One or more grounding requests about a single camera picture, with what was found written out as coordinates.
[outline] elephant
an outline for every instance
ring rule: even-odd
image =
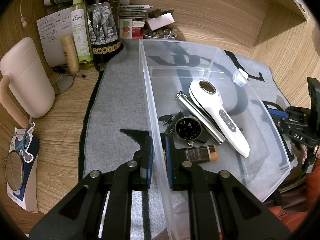
[[[116,34],[116,27],[114,24],[113,19],[109,19],[109,16],[112,13],[110,8],[107,6],[102,6],[94,11],[88,12],[88,17],[91,21],[91,27],[93,29],[94,35],[96,36],[95,42],[100,41],[100,29],[102,27],[103,33],[104,33],[104,39],[106,40],[108,38],[108,26],[112,27],[112,35]]]

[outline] handwritten note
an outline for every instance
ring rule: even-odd
[[[50,67],[66,64],[60,38],[72,35],[70,8],[55,12],[37,20],[45,60]]]

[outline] white bowl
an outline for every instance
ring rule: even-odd
[[[150,37],[148,35],[143,34],[144,39],[151,39],[151,40],[175,40],[177,36],[178,35],[171,37],[171,38],[157,38],[157,37]]]

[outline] card with colored circles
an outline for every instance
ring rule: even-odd
[[[120,38],[132,39],[132,20],[120,19]]]

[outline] metal tube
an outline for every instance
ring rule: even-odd
[[[200,112],[200,110],[188,99],[188,97],[181,91],[174,97],[174,99],[191,115],[196,117],[202,124],[204,130],[218,145],[226,139],[219,130]]]

